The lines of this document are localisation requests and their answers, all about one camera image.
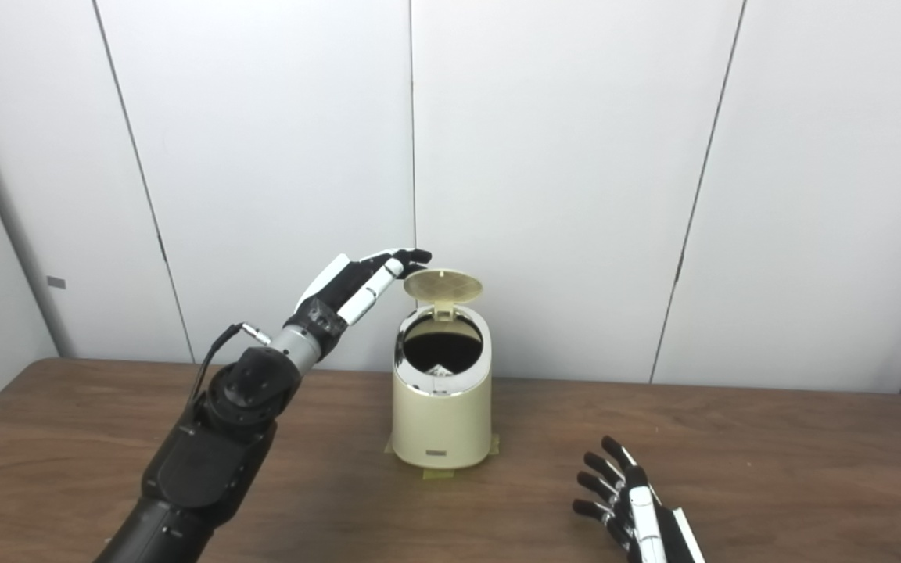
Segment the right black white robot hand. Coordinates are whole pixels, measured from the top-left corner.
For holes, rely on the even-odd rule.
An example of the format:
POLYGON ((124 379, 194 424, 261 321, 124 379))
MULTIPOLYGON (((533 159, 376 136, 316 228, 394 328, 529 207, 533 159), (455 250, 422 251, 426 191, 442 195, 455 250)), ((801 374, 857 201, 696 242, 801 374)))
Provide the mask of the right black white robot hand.
POLYGON ((576 474, 580 487, 598 499, 573 500, 573 513, 598 522, 629 562, 704 562, 684 510, 661 501, 644 468, 622 443, 604 435, 601 448, 605 455, 583 454, 590 470, 576 474))

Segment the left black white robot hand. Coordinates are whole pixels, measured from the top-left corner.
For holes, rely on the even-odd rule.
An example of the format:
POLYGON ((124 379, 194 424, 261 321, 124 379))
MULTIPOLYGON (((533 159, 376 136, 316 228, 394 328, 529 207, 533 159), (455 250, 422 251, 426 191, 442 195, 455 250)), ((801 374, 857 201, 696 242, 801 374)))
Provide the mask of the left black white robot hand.
POLYGON ((305 289, 285 327, 314 341, 323 360, 397 279, 426 270, 432 259, 418 247, 386 249, 360 260, 340 254, 305 289))

